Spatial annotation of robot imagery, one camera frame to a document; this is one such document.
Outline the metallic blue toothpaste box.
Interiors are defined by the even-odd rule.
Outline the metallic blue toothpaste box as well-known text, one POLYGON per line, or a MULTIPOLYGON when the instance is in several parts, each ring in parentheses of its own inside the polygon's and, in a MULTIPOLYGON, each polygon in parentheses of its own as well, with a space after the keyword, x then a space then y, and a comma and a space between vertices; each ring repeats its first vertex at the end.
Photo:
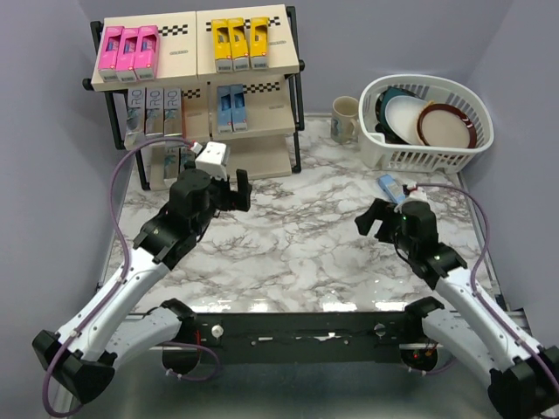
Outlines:
POLYGON ((153 148, 150 167, 150 188, 154 191, 168 189, 178 177, 179 149, 158 146, 153 148))
POLYGON ((191 149, 182 147, 179 151, 179 172, 196 167, 196 153, 191 149))

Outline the light blue toothpaste box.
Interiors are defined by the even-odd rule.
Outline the light blue toothpaste box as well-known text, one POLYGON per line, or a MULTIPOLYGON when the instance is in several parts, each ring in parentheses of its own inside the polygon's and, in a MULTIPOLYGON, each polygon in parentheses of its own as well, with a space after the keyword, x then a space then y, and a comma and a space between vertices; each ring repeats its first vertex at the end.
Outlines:
POLYGON ((219 86, 217 88, 217 132, 225 134, 232 131, 231 87, 219 86))

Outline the silver foil toothpaste box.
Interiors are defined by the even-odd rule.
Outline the silver foil toothpaste box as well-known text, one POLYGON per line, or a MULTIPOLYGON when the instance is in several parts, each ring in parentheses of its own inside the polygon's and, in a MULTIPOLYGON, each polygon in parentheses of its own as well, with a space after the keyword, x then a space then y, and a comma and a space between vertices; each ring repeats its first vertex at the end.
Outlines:
POLYGON ((147 140, 163 136, 164 90, 148 88, 146 91, 145 136, 147 140))

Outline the yellow toothpaste box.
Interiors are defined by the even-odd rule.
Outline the yellow toothpaste box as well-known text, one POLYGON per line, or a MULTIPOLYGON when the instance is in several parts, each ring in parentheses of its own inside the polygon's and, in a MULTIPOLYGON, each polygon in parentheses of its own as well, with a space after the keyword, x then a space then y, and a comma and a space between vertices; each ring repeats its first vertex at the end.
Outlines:
POLYGON ((250 63, 254 70, 268 67, 268 17, 253 17, 250 27, 250 63))
POLYGON ((226 19, 212 19, 211 33, 216 72, 232 72, 231 41, 226 19))
POLYGON ((245 20, 242 17, 227 20, 231 45, 231 61, 234 72, 249 69, 250 56, 245 35, 245 20))

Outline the red metallic toothpaste box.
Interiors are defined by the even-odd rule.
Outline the red metallic toothpaste box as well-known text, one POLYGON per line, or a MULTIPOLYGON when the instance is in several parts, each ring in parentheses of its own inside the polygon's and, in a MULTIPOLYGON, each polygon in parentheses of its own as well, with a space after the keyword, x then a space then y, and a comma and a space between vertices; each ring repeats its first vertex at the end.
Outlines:
POLYGON ((130 88, 127 95, 127 119, 124 146, 130 150, 145 141, 146 89, 130 88))

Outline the pink toothpaste box long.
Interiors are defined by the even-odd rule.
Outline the pink toothpaste box long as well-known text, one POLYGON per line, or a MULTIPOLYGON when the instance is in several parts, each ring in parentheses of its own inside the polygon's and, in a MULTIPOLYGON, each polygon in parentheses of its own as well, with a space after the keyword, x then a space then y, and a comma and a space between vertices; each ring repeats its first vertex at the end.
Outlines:
POLYGON ((117 79, 122 83, 137 80, 135 74, 135 54, 138 36, 138 28, 125 28, 122 31, 115 67, 117 79))

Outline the pink toothpaste box diagonal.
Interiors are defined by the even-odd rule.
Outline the pink toothpaste box diagonal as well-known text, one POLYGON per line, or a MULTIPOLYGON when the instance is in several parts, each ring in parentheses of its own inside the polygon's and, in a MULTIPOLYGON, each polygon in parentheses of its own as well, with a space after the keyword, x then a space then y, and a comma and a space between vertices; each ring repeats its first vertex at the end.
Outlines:
POLYGON ((123 26, 107 26, 98 52, 97 70, 103 82, 116 81, 116 65, 123 26))

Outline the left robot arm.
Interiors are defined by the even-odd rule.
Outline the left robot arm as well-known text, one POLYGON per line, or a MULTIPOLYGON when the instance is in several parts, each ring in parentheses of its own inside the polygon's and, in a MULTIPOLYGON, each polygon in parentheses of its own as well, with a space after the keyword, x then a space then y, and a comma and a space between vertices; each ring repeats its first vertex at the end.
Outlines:
POLYGON ((194 332, 183 303, 165 303, 135 331, 122 326, 131 309, 154 284, 192 251, 218 212, 251 207, 252 185, 239 169, 237 188, 228 179, 184 170, 169 190, 169 200, 142 227, 124 261, 92 299, 58 331, 40 331, 31 346, 46 372, 43 386, 55 379, 82 404, 108 387, 117 367, 159 343, 187 343, 194 332))

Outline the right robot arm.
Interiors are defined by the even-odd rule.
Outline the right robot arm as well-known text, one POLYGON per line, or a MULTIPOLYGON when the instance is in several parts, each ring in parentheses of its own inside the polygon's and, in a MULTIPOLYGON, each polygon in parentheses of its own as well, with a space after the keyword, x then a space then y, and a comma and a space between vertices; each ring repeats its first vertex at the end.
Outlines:
POLYGON ((558 405, 558 349, 544 347, 515 323, 473 278, 466 261, 440 241, 435 214, 426 201, 400 205, 376 199, 355 219, 362 236, 374 222, 378 241, 404 254, 404 261, 435 299, 407 306, 404 336, 443 345, 486 387, 503 418, 531 418, 558 405))

